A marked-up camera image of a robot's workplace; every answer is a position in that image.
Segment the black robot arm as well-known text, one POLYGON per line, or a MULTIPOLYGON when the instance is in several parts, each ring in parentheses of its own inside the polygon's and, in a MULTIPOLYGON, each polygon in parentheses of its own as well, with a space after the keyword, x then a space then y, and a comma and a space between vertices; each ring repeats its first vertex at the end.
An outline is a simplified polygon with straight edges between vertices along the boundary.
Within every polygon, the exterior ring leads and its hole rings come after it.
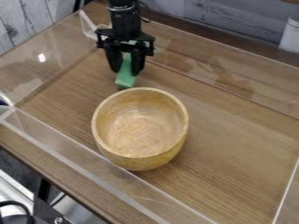
POLYGON ((110 28, 97 28, 97 48, 106 55, 113 72, 120 71, 122 53, 130 54, 130 73, 137 76, 145 66, 145 57, 154 55, 154 37, 141 30, 141 22, 149 22, 140 16, 138 0, 108 0, 110 28))

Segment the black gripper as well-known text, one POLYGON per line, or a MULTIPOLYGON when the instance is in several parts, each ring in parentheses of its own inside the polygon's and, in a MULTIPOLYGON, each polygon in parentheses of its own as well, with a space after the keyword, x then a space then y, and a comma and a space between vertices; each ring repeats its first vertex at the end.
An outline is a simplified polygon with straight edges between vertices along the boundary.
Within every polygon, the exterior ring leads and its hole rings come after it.
POLYGON ((134 6, 108 6, 110 27, 97 28, 97 47, 102 48, 110 70, 116 73, 122 64, 122 53, 130 53, 132 75, 145 66, 145 56, 154 55, 154 37, 141 31, 141 18, 134 6))

